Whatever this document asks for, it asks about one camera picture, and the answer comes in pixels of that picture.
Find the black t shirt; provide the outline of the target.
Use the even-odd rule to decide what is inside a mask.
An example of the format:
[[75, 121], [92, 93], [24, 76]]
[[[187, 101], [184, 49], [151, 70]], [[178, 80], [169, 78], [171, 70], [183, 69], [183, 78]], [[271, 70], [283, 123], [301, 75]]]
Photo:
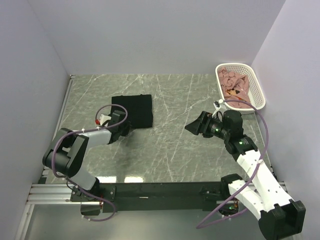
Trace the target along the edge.
[[153, 127], [153, 102], [151, 94], [113, 96], [111, 103], [127, 110], [127, 122], [133, 129]]

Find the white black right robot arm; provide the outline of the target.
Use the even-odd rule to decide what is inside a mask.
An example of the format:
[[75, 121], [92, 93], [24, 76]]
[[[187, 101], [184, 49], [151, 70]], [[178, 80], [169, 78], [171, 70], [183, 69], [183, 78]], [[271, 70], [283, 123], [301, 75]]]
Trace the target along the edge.
[[220, 180], [219, 193], [227, 201], [237, 199], [258, 220], [259, 229], [267, 240], [280, 240], [302, 232], [306, 215], [304, 204], [295, 201], [278, 183], [253, 140], [244, 134], [240, 112], [217, 113], [203, 111], [184, 127], [194, 135], [217, 137], [236, 163], [249, 176], [227, 175]]

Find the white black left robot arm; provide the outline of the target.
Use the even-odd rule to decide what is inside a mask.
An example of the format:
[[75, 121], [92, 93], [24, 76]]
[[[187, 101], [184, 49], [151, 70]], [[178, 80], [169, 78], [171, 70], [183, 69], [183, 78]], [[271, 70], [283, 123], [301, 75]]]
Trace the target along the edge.
[[82, 195], [88, 201], [99, 197], [100, 181], [82, 166], [87, 150], [110, 145], [119, 137], [127, 136], [130, 130], [126, 111], [114, 111], [107, 123], [107, 126], [98, 126], [95, 130], [72, 131], [61, 128], [42, 158], [44, 166], [82, 188]]

